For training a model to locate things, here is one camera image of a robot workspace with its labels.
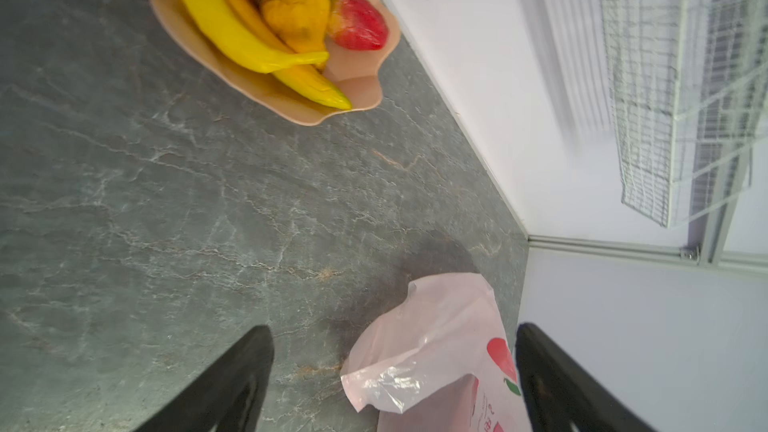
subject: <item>wire rack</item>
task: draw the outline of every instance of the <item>wire rack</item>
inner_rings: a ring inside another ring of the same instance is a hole
[[[600,2],[622,202],[672,227],[734,200],[768,132],[768,0]]]

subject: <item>countertop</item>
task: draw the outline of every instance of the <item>countertop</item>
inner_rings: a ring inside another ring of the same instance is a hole
[[[340,364],[426,274],[483,274],[512,336],[527,243],[405,40],[379,108],[305,128],[147,0],[0,16],[0,430],[132,430],[255,324],[258,430],[373,430]]]

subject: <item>fake strawberry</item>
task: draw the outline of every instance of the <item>fake strawberry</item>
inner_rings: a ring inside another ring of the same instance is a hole
[[[379,50],[389,36],[382,16],[368,0],[331,0],[328,35],[351,50]]]

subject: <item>yellow banana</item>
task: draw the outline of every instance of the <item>yellow banana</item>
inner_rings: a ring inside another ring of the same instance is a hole
[[[274,72],[299,64],[321,63],[327,52],[288,53],[254,36],[226,0],[182,0],[197,26],[234,62],[254,72]]]
[[[261,15],[248,0],[226,0],[226,2],[245,27],[258,39],[275,49],[286,53],[291,52],[291,49],[277,38],[268,25],[264,24]],[[293,66],[289,69],[276,70],[272,75],[309,100],[341,110],[352,108],[350,100],[339,88],[323,77],[313,66]]]

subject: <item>plastic bag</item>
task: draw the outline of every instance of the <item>plastic bag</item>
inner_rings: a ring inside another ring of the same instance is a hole
[[[378,432],[530,430],[493,289],[480,274],[408,284],[408,297],[375,320],[341,370],[360,412],[381,410]]]

